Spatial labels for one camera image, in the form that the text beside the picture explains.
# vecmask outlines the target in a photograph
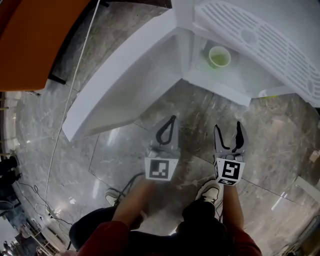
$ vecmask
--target person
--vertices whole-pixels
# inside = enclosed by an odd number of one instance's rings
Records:
[[[77,256],[262,255],[244,232],[244,216],[235,186],[224,186],[223,223],[215,218],[216,204],[222,197],[215,180],[207,181],[195,201],[183,210],[184,221],[174,234],[158,236],[132,231],[143,220],[141,212],[154,186],[154,181],[143,178],[118,205],[97,209],[73,224],[69,237]],[[108,197],[109,201],[115,200],[111,194]]]
[[[9,246],[7,241],[4,241],[3,243],[3,247],[4,247],[4,251],[2,252],[4,255],[8,255],[8,256],[12,256],[13,254],[13,250],[11,249],[11,247]]]
[[[0,162],[0,189],[12,185],[20,178],[20,175],[16,170],[16,167],[19,165],[19,160],[13,150],[11,150],[11,154],[9,159],[4,159]]]

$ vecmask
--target white cabinet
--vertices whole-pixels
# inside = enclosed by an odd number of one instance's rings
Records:
[[[70,141],[134,122],[181,78],[241,105],[296,92],[320,106],[316,0],[172,0],[172,6],[130,36],[86,84],[62,127]],[[231,63],[213,69],[208,52],[217,45],[229,50]]]

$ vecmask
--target marble floor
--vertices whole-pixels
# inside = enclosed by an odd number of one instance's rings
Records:
[[[77,97],[86,82],[110,54],[132,33],[166,9],[136,3],[99,6],[92,31],[71,92]],[[63,118],[71,80],[93,12],[90,12],[58,60],[54,74],[66,85],[47,82],[41,97],[26,92],[8,92],[5,104],[6,148],[20,159],[21,182],[46,193],[50,160]],[[150,217],[141,230],[169,234],[181,221],[182,209],[198,188],[213,175],[213,128],[218,124],[226,143],[234,135],[236,122],[249,137],[246,166],[237,185],[245,218],[245,230],[264,256],[277,255],[292,242],[316,214],[319,205],[294,184],[300,175],[316,185],[319,161],[309,160],[320,146],[319,116],[296,94],[253,99],[249,107],[230,102],[212,92],[179,81],[135,123],[68,142],[60,133],[48,181],[47,201],[58,218],[74,223],[85,214],[108,207],[105,192],[124,187],[144,170],[145,139],[153,125],[168,115],[180,121],[181,158],[172,182],[159,183],[149,204]],[[18,196],[31,218],[41,222],[43,202],[23,185],[15,184]],[[67,245],[69,225],[57,232]]]

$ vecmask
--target red sleeve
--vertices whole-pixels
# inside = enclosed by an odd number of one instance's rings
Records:
[[[120,256],[128,245],[129,228],[121,221],[100,224],[77,256]]]
[[[232,256],[262,256],[259,247],[246,232],[232,229],[230,234],[234,238]]]

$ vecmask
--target white cable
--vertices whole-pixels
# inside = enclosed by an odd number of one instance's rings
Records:
[[[95,10],[94,10],[94,13],[93,13],[93,17],[91,19],[88,32],[86,33],[86,36],[85,36],[85,40],[84,40],[84,44],[83,44],[83,47],[82,47],[82,50],[81,50],[79,61],[78,61],[77,65],[76,65],[75,72],[74,72],[74,75],[73,75],[70,92],[69,92],[68,98],[66,100],[66,104],[65,104],[65,108],[64,108],[64,112],[63,112],[63,116],[62,116],[62,120],[61,120],[61,125],[60,125],[59,131],[58,131],[58,133],[56,135],[55,145],[54,145],[54,148],[53,148],[53,152],[52,152],[52,156],[51,156],[51,160],[50,160],[50,165],[49,165],[48,178],[47,178],[47,181],[46,181],[46,189],[45,189],[45,197],[44,197],[45,204],[47,203],[49,177],[50,177],[50,172],[51,172],[51,168],[52,168],[52,162],[53,162],[53,159],[54,159],[54,154],[55,154],[55,151],[56,151],[56,148],[57,148],[57,144],[58,144],[59,135],[60,135],[60,132],[61,132],[61,129],[62,129],[62,125],[64,123],[64,118],[65,118],[65,115],[66,115],[66,112],[67,112],[67,108],[68,108],[68,103],[69,103],[69,100],[70,100],[71,92],[72,92],[72,89],[74,88],[75,78],[77,76],[77,72],[78,72],[78,68],[79,68],[79,65],[80,65],[80,61],[82,59],[82,55],[84,54],[84,50],[85,50],[85,47],[86,47],[86,44],[87,44],[87,40],[88,40],[88,37],[89,37],[91,26],[92,26],[92,24],[94,22],[94,19],[95,19],[95,16],[96,16],[96,13],[97,13],[97,10],[98,10],[98,7],[99,7],[99,3],[100,3],[100,0],[98,0],[98,2],[96,3],[96,7],[95,7]]]

